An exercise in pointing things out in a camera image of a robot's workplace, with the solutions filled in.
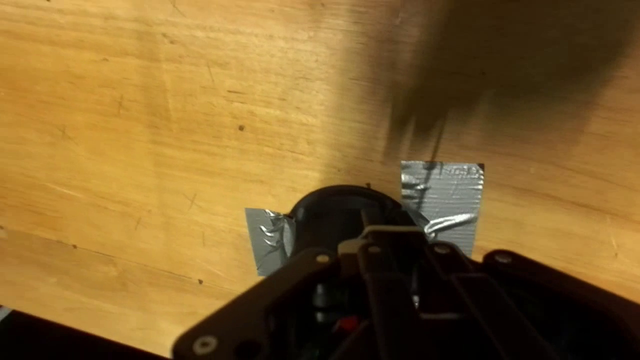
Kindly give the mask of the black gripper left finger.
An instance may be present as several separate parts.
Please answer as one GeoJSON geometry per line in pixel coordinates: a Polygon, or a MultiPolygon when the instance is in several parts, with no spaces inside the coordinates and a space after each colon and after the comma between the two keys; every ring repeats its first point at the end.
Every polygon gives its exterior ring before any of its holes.
{"type": "Polygon", "coordinates": [[[179,336],[173,360],[332,360],[342,314],[321,323],[319,285],[336,281],[341,259],[307,250],[179,336]]]}

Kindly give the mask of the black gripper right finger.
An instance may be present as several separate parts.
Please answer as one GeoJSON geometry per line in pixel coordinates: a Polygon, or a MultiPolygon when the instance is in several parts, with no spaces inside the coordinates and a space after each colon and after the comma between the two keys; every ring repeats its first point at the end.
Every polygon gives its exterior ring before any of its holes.
{"type": "Polygon", "coordinates": [[[419,311],[439,360],[640,360],[640,306],[511,250],[424,249],[419,311]]]}

